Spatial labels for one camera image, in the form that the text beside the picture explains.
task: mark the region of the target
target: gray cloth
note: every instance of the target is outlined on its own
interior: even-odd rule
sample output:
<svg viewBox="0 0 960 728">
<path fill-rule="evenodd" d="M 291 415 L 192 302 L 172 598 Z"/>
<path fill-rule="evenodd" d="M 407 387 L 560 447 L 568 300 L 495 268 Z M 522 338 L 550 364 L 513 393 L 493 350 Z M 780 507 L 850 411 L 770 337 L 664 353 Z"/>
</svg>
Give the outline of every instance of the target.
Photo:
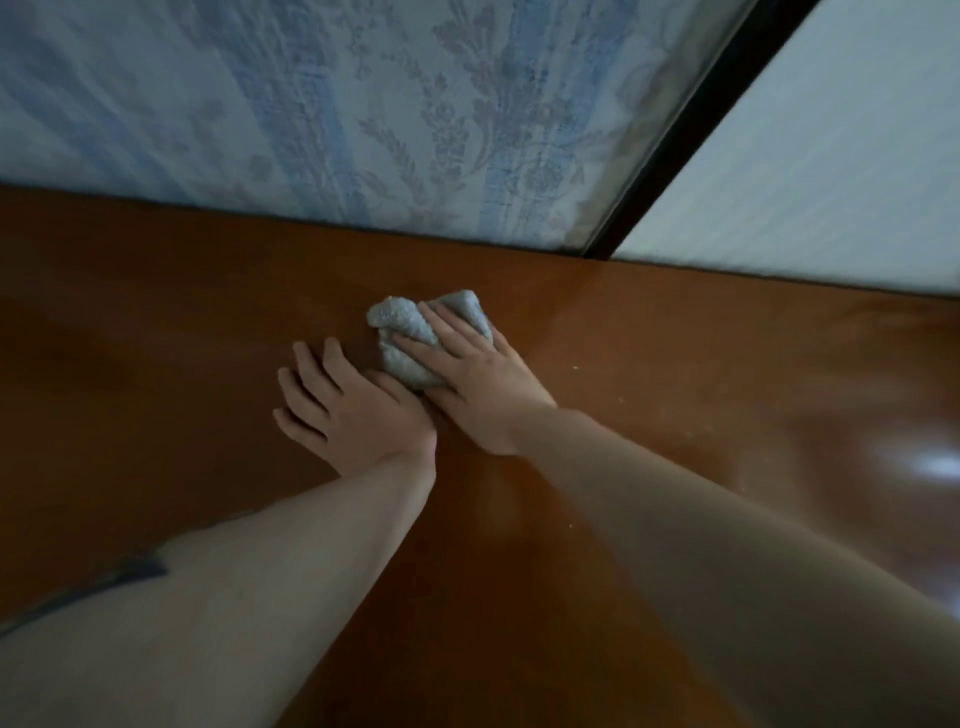
<svg viewBox="0 0 960 728">
<path fill-rule="evenodd" d="M 429 302 L 428 305 L 434 307 L 437 303 L 442 303 L 488 339 L 493 340 L 490 322 L 473 291 L 448 293 L 436 301 Z M 443 348 L 437 339 L 437 334 L 417 311 L 417 305 L 414 302 L 391 296 L 367 312 L 367 323 L 379 331 L 383 368 L 388 374 L 395 376 L 414 391 L 441 387 L 445 384 L 442 378 L 423 368 L 398 349 L 391 339 L 393 333 L 401 333 L 415 341 L 428 344 L 434 349 Z"/>
</svg>

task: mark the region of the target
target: person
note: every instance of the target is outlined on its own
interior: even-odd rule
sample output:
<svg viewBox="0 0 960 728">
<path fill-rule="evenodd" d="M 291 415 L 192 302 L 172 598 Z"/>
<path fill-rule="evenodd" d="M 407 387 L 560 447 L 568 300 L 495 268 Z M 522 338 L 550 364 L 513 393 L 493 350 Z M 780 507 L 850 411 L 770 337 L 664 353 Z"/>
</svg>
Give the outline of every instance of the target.
<svg viewBox="0 0 960 728">
<path fill-rule="evenodd" d="M 529 460 L 585 514 L 691 655 L 765 724 L 960 725 L 960 628 L 844 548 L 560 408 L 511 348 L 449 310 L 431 399 L 482 449 Z M 328 339 L 279 372 L 284 433 L 333 483 L 180 536 L 146 571 L 8 630 L 4 726 L 269 726 L 433 487 L 437 435 L 395 379 Z"/>
</svg>

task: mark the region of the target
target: person's left hand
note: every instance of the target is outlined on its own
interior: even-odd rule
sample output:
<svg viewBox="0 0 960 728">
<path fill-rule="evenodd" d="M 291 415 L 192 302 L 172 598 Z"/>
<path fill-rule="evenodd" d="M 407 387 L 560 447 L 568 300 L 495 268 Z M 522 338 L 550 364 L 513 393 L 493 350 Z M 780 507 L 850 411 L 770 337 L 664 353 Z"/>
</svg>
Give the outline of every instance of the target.
<svg viewBox="0 0 960 728">
<path fill-rule="evenodd" d="M 280 429 L 332 465 L 354 475 L 389 455 L 409 454 L 433 467 L 437 432 L 420 401 L 383 372 L 361 375 L 340 343 L 324 343 L 324 365 L 306 344 L 294 344 L 298 377 L 278 373 L 287 407 L 275 409 Z"/>
</svg>

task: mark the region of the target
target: black frame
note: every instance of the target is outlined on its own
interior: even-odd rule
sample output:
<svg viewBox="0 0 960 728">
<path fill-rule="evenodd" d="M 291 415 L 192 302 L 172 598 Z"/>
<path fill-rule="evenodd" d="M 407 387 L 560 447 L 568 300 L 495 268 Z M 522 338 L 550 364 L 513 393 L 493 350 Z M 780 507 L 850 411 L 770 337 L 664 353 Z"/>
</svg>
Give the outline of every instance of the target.
<svg viewBox="0 0 960 728">
<path fill-rule="evenodd" d="M 583 257 L 611 258 L 818 2 L 757 0 Z"/>
</svg>

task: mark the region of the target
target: floral wallpaper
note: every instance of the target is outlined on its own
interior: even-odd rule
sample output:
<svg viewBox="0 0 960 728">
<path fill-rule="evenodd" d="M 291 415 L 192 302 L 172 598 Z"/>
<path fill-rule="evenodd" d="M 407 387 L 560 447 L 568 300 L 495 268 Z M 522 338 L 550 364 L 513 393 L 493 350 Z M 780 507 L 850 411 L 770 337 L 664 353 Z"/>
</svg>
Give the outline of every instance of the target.
<svg viewBox="0 0 960 728">
<path fill-rule="evenodd" d="M 0 180 L 580 248 L 748 0 L 0 0 Z"/>
</svg>

